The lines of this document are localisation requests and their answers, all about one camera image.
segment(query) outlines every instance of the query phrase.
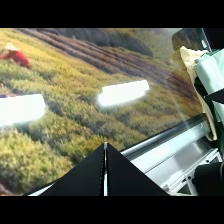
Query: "person in red shirt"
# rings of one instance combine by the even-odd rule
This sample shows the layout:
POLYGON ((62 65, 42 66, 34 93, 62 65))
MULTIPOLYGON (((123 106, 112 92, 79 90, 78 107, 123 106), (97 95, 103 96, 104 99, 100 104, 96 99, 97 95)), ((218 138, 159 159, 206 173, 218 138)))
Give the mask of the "person in red shirt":
POLYGON ((6 44, 5 50, 7 50, 8 53, 0 54, 0 60, 12 59, 20 66, 31 68, 31 64, 26 55, 23 52, 21 52, 18 48, 16 48, 13 44, 11 43, 6 44))

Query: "mural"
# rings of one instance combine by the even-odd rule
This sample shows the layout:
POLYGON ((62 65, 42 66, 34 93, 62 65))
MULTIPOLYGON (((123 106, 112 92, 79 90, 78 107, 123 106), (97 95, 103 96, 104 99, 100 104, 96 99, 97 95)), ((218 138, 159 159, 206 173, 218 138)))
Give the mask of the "mural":
POLYGON ((60 178, 104 141, 126 149, 200 114, 179 47, 201 46, 183 30, 0 29, 0 95, 40 93, 47 105, 41 119, 0 127, 0 194, 60 178), (97 104, 102 87, 143 79, 145 97, 97 104))

